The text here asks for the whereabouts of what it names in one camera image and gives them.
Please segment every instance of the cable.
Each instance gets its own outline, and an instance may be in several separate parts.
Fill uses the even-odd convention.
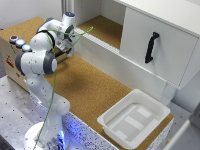
[[[76,43],[81,39],[81,37],[82,37],[84,34],[89,33],[89,32],[92,31],[92,30],[93,30],[93,27],[90,27],[90,28],[88,28],[88,29],[87,29],[84,33],[82,33],[82,34],[69,34],[69,33],[63,33],[63,32],[57,31],[57,30],[49,29],[49,31],[57,31],[57,32],[60,32],[60,33],[63,33],[63,34],[67,34],[67,35],[81,35],[81,36],[78,38],[78,40],[76,40],[76,42],[72,45],[72,47],[74,47],[74,46],[76,45]],[[49,43],[51,44],[51,47],[52,47],[52,50],[53,50],[53,54],[54,54],[54,56],[55,56],[55,51],[54,51],[54,47],[53,47],[52,41],[50,40],[50,37],[49,37],[49,35],[48,35],[47,33],[46,33],[46,35],[47,35],[47,37],[48,37]],[[55,87],[56,87],[56,75],[57,75],[57,71],[55,71],[54,75],[55,75],[55,77],[54,77],[54,85],[53,85],[51,103],[50,103],[49,109],[48,109],[48,111],[47,111],[47,114],[46,114],[46,116],[45,116],[44,123],[43,123],[42,128],[41,128],[41,130],[40,130],[40,132],[39,132],[39,135],[38,135],[38,138],[37,138],[37,140],[36,140],[36,143],[35,143],[35,146],[34,146],[33,150],[36,148],[36,145],[37,145],[37,143],[38,143],[38,141],[39,141],[39,139],[40,139],[40,135],[41,135],[41,133],[42,133],[42,130],[43,130],[44,125],[45,125],[45,123],[46,123],[47,117],[48,117],[49,112],[50,112],[50,110],[51,110],[51,106],[52,106],[52,104],[53,104],[54,93],[55,93]]]

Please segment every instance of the cabinet door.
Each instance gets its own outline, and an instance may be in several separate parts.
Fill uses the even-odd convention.
[[[151,56],[145,63],[150,38],[154,40]],[[179,86],[198,38],[133,9],[127,8],[121,40],[120,54]]]

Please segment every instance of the white plastic bin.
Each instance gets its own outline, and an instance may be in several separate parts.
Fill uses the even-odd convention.
[[[136,89],[97,120],[122,147],[136,149],[169,113],[169,108]]]

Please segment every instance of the cabinet handle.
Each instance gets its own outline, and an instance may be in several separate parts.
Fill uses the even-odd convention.
[[[147,49],[147,53],[146,53],[146,57],[145,57],[145,63],[148,64],[149,62],[151,62],[153,60],[153,57],[151,57],[151,53],[153,50],[153,46],[154,46],[154,40],[157,39],[160,35],[156,32],[153,32],[153,36],[151,37],[150,41],[149,41],[149,45],[148,45],[148,49]]]

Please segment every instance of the white robotic arm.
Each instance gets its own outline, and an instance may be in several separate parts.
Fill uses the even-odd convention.
[[[71,48],[74,37],[60,32],[73,33],[74,28],[75,16],[73,13],[65,13],[62,22],[52,18],[47,19],[45,23],[39,27],[37,34],[31,39],[30,47],[32,52],[20,53],[16,57],[16,67],[27,77],[26,84],[30,93],[47,108],[49,108],[51,104],[53,88],[43,75],[53,74],[57,68],[56,58],[51,52],[51,43],[53,47],[56,45],[61,51],[66,52]],[[51,111],[49,112],[39,138],[37,145],[38,150],[51,149],[48,143],[55,141],[55,139],[59,137],[63,130],[62,115],[68,113],[69,109],[69,101],[55,93]],[[66,149],[66,145],[63,144],[61,148]]]

